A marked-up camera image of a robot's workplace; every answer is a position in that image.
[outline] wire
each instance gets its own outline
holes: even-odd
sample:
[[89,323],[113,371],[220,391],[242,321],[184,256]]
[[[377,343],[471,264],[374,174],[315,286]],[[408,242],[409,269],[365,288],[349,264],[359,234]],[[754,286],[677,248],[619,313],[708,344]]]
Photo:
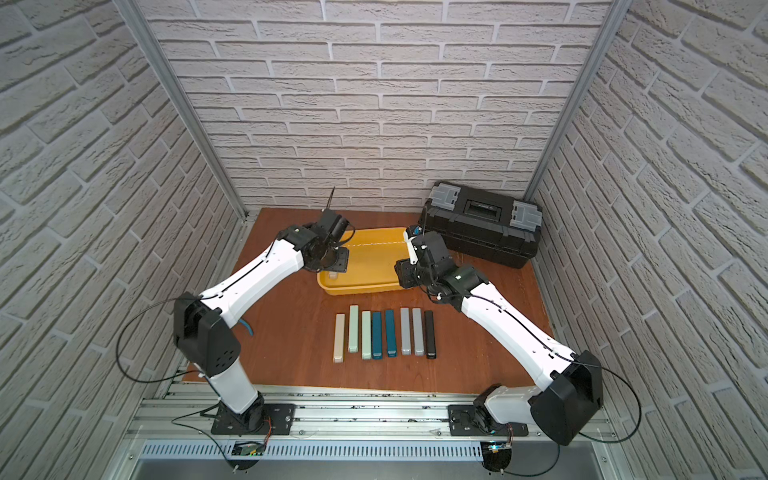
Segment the wire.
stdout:
[[177,422],[177,420],[181,420],[181,419],[186,418],[186,417],[191,417],[192,415],[198,415],[198,414],[202,415],[204,413],[210,412],[211,410],[215,409],[218,406],[219,406],[219,404],[217,403],[216,405],[210,406],[207,409],[202,409],[202,410],[198,410],[196,412],[187,413],[186,415],[178,416],[175,419],[171,420],[170,422],[173,423],[174,425],[178,425],[180,427],[187,427],[188,429],[197,430],[197,433],[202,433],[203,435],[208,437],[214,443],[216,448],[219,449],[219,453],[221,453],[221,456],[224,458],[224,461],[227,462],[227,464],[230,467],[237,468],[237,464],[235,462],[233,462],[232,460],[230,460],[229,458],[227,458],[227,454],[224,453],[224,450],[221,448],[221,445],[219,445],[219,442],[217,442],[216,439],[214,439],[214,437],[209,435],[207,432],[204,432],[203,430],[200,430],[198,427],[193,427],[192,425],[186,425],[184,423]]
[[[196,298],[196,300],[197,301],[209,300],[209,299],[212,299],[212,298],[213,298],[212,296],[209,296],[209,297],[206,297],[206,298]],[[175,379],[178,376],[183,376],[183,375],[186,375],[188,373],[196,373],[196,372],[200,371],[200,370],[189,370],[187,372],[177,373],[176,375],[167,376],[167,377],[165,377],[163,379],[158,379],[158,380],[139,380],[139,379],[137,379],[137,378],[135,378],[133,376],[128,375],[128,372],[126,372],[125,369],[123,368],[123,366],[120,364],[120,355],[123,353],[123,349],[124,349],[124,348],[123,349],[120,348],[120,344],[122,343],[123,335],[125,334],[125,330],[127,330],[128,327],[133,322],[135,322],[140,316],[144,315],[147,311],[152,310],[156,306],[163,305],[164,303],[168,303],[168,302],[173,302],[175,300],[188,300],[188,299],[180,297],[180,296],[175,296],[174,298],[168,298],[168,299],[165,299],[165,300],[161,300],[159,302],[155,302],[155,303],[151,304],[150,306],[148,306],[147,308],[141,310],[133,318],[128,320],[125,323],[125,325],[123,325],[123,328],[120,330],[120,334],[118,335],[118,341],[117,341],[117,343],[114,346],[114,363],[118,366],[118,369],[120,370],[120,373],[122,373],[125,378],[127,378],[129,380],[132,380],[132,381],[134,381],[136,383],[159,383],[159,382],[165,382],[166,380]]]
[[549,466],[546,470],[539,473],[514,473],[514,472],[507,472],[506,470],[502,469],[502,472],[506,473],[507,475],[514,475],[515,477],[540,477],[545,473],[548,473],[550,470],[554,468],[555,465],[558,464],[558,460],[560,460],[560,444],[555,443],[555,445],[558,446],[558,454],[554,457],[554,462],[552,462],[552,465]]

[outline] white brick wall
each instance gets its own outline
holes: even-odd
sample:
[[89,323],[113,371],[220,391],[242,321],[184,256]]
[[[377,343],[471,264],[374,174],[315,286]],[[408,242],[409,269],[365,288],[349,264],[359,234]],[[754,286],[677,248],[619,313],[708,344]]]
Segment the white brick wall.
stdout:
[[414,210],[522,194],[608,3],[141,5],[248,208]]
[[[100,478],[154,393],[118,329],[208,283],[236,217],[110,2],[0,7],[0,111],[0,477]],[[133,375],[170,328],[144,316]]]
[[538,192],[559,335],[641,396],[636,478],[768,473],[764,25],[765,0],[635,0]]

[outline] yellow tray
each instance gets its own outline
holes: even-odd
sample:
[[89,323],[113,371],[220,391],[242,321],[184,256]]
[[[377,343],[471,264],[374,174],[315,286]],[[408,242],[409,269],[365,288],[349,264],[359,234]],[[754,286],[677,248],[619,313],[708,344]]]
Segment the yellow tray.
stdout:
[[[387,292],[402,290],[395,273],[395,262],[408,258],[408,247],[402,238],[405,227],[357,230],[344,245],[349,248],[346,273],[320,272],[317,283],[331,295]],[[352,232],[345,233],[342,240]]]

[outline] brick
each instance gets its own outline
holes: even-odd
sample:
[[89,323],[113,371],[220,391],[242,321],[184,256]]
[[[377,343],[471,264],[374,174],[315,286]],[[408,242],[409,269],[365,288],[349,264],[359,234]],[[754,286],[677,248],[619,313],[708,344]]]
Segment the brick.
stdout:
[[259,22],[263,40],[285,41],[376,41],[372,24]]
[[634,114],[646,121],[659,137],[668,134],[675,125],[674,118],[638,90],[624,74],[617,73],[614,76],[611,82],[611,91],[629,105]]
[[372,62],[273,61],[277,77],[371,77],[376,76]]
[[763,139],[768,137],[768,97],[762,91],[721,71],[704,91],[704,97],[740,119],[744,127],[757,130]]
[[425,169],[426,160],[405,158],[348,158],[346,166],[349,168],[408,168],[413,170]]
[[284,123],[269,121],[215,121],[204,122],[209,134],[287,134]]
[[538,93],[540,87],[540,81],[443,80],[440,82],[440,93],[464,95],[535,95]]
[[327,2],[328,20],[372,22],[440,22],[442,3],[438,2]]
[[59,212],[48,226],[63,237],[72,235],[133,164],[134,162],[127,157],[119,157],[112,161],[94,179],[89,188],[75,195],[66,210]]
[[429,97],[421,95],[384,95],[382,106],[392,109],[468,108],[477,106],[477,97]]
[[469,158],[472,160],[512,159],[513,161],[538,161],[540,156],[540,151],[497,150],[491,148],[472,148],[469,151]]
[[364,135],[345,135],[344,144],[348,146],[361,147],[426,147],[426,137],[402,136],[364,136]]
[[629,121],[632,112],[605,85],[599,81],[593,81],[589,92],[618,127],[623,127]]
[[0,53],[0,90],[19,83],[56,61],[80,50],[94,40],[84,19],[47,30],[20,45]]
[[243,116],[246,120],[264,121],[338,121],[339,116],[335,110],[307,110],[307,109],[272,109],[272,108],[244,108]]
[[88,23],[97,35],[104,35],[123,25],[123,18],[114,4],[106,3],[85,13]]
[[[442,59],[446,61],[547,63],[552,58],[552,53],[554,53],[554,47],[544,45],[446,45],[443,50]],[[403,58],[403,60],[416,59],[417,58]]]
[[222,58],[254,58],[256,60],[263,60],[265,58],[280,58],[282,60],[329,59],[328,45],[325,43],[219,41],[217,42],[217,47]]
[[670,147],[720,195],[728,200],[759,231],[768,231],[768,199],[742,175],[727,168],[722,159],[704,147],[684,128],[669,140]]
[[[690,285],[701,299],[717,315],[733,339],[741,346],[744,354],[756,365],[764,365],[766,362],[766,341],[760,328],[732,301],[716,280],[705,274],[700,261],[684,246],[684,241],[675,230],[670,230],[661,237],[660,243],[670,254],[672,261],[685,273]],[[704,318],[696,319],[696,323],[700,323],[704,319],[706,319],[706,315]]]
[[554,63],[582,63],[589,54],[589,47],[560,47]]
[[[714,195],[707,195],[695,206],[694,211],[758,277],[763,279],[763,282],[768,279],[768,268],[766,268],[768,242],[764,236],[750,229]],[[768,317],[757,318],[764,326],[768,326]]]
[[752,177],[752,180],[763,185],[763,188],[768,188],[768,165],[766,165],[766,158],[768,158],[768,147],[763,144],[741,162],[741,168]]
[[420,121],[429,122],[429,110],[341,110],[342,121]]
[[558,23],[565,19],[568,7],[563,4],[451,3],[451,22]]
[[496,137],[432,137],[429,141],[430,147],[452,148],[452,147],[478,147],[478,148],[515,148],[518,139],[496,138]]
[[[677,303],[691,322],[701,331],[704,342],[719,359],[734,386],[739,390],[744,400],[750,404],[755,415],[764,423],[765,419],[768,418],[768,409],[762,400],[765,397],[764,382],[758,380],[754,374],[750,375],[751,369],[744,364],[745,360],[739,351],[739,346],[734,344],[732,339],[726,337],[720,324],[712,318],[706,307],[701,305],[700,300],[692,292],[686,292],[678,297]],[[744,341],[741,336],[735,336],[734,339],[739,344]]]
[[[692,28],[685,34],[691,35]],[[714,74],[716,68],[709,62],[692,55],[684,48],[677,47],[671,40],[653,33],[643,27],[634,38],[632,45],[651,60],[657,62],[665,71],[670,72],[694,88],[703,87]]]
[[654,2],[653,0],[641,0],[633,3],[630,12],[672,38],[676,38],[682,33],[685,25],[688,25],[692,17],[691,13],[676,5],[669,2]]
[[30,33],[29,27],[15,8],[0,8],[0,45],[26,37]]
[[139,0],[142,13],[147,18],[194,18],[194,10],[187,0]]
[[176,108],[170,103],[167,104],[155,118],[141,128],[139,133],[136,134],[134,139],[129,143],[128,148],[131,149],[131,152],[136,157],[141,157],[160,137],[176,116]]
[[482,99],[480,108],[482,110],[507,110],[507,111],[527,111],[527,110],[553,110],[560,111],[565,103],[563,98],[541,98],[541,97],[485,97]]
[[120,27],[67,60],[67,71],[77,83],[83,83],[135,45],[131,31]]
[[381,25],[382,41],[489,43],[492,25]]
[[339,93],[436,94],[437,80],[336,80]]
[[230,91],[230,86],[224,78],[214,77],[179,77],[184,91],[188,93],[224,93]]
[[273,2],[240,2],[239,0],[200,0],[197,10],[203,18],[259,20],[322,20],[320,2],[275,0]]
[[122,117],[149,94],[157,85],[157,79],[151,68],[137,76],[126,88],[121,89],[101,106],[101,113],[112,124],[116,124]]
[[674,187],[685,201],[692,201],[704,189],[701,182],[690,174],[690,170],[666,148],[656,143],[652,134],[637,120],[630,121],[627,137],[637,147],[664,180]]
[[108,71],[55,102],[27,125],[43,141],[50,143],[122,86],[120,75],[116,71]]
[[127,54],[123,55],[115,62],[115,66],[118,67],[119,72],[125,77],[126,80],[133,80],[136,75],[144,71],[149,66],[147,59],[144,58],[144,53],[139,47],[133,47]]
[[333,44],[333,59],[342,61],[437,61],[438,53],[438,45]]
[[379,97],[377,95],[351,95],[351,94],[285,94],[283,106],[291,108],[377,108]]
[[651,86],[650,94],[733,160],[756,140],[748,131],[718,110],[703,104],[670,77],[659,77]]
[[384,124],[385,135],[451,135],[467,136],[471,125],[438,125],[438,124]]
[[0,97],[0,131],[18,125],[72,90],[74,85],[60,67],[39,74]]
[[[317,134],[317,135],[378,135],[379,124],[321,124],[321,123],[293,123],[290,124],[292,134]],[[387,134],[397,134],[396,131],[386,132]]]
[[500,43],[527,43],[532,38],[537,43],[591,45],[598,27],[568,25],[502,25],[498,30]]
[[576,65],[491,65],[490,78],[495,80],[575,80],[579,72]]
[[645,165],[642,155],[627,141],[624,135],[615,130],[616,125],[601,109],[592,115],[591,123],[631,173],[636,173]]
[[214,48],[207,41],[170,41],[160,42],[163,52],[169,60],[189,60],[194,58],[216,58]]
[[637,185],[634,178],[619,164],[613,155],[608,155],[605,158],[603,166],[613,177],[621,189],[621,193],[627,198],[627,201],[635,209],[651,234],[656,236],[661,233],[668,226],[668,223],[664,219],[664,215],[661,214],[653,201],[645,193],[645,190]]
[[90,143],[107,131],[106,123],[98,116],[86,118],[56,140],[45,153],[6,177],[2,182],[3,191],[14,200],[27,203]]
[[83,180],[90,180],[146,123],[147,118],[143,112],[133,111],[72,161],[69,164],[70,170]]
[[150,22],[158,40],[256,40],[251,22],[156,20]]
[[572,85],[570,81],[548,81],[541,94],[550,97],[567,97],[571,93]]
[[275,94],[189,94],[195,107],[280,107]]
[[384,148],[383,157],[391,158],[461,158],[464,148]]

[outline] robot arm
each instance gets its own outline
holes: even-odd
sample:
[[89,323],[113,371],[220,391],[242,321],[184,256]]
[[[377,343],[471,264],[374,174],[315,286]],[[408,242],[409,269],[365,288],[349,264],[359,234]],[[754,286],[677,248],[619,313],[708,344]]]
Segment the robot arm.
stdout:
[[533,420],[550,439],[568,445],[602,407],[599,360],[586,350],[576,355],[542,332],[473,266],[456,266],[438,233],[423,233],[413,226],[405,238],[411,253],[395,265],[400,286],[425,287],[433,302],[450,303],[479,323],[538,387],[524,398],[506,387],[492,386],[475,400],[475,421],[491,431],[508,422]]

